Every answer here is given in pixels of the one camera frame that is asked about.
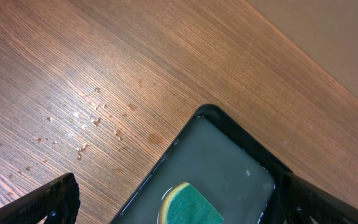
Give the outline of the green yellow sponge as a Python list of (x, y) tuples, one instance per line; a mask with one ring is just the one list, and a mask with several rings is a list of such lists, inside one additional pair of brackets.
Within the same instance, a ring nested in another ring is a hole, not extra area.
[(223, 224), (224, 218), (188, 182), (170, 188), (162, 197), (158, 224)]

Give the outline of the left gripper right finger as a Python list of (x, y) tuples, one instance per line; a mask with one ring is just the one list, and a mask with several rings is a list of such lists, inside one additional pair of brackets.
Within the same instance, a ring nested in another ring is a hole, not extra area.
[(291, 172), (281, 198), (287, 223), (358, 224), (358, 209)]

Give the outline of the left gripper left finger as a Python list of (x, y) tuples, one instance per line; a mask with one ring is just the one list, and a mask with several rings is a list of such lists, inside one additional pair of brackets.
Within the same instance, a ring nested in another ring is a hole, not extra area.
[(75, 176), (66, 173), (0, 208), (0, 224), (74, 224), (80, 207)]

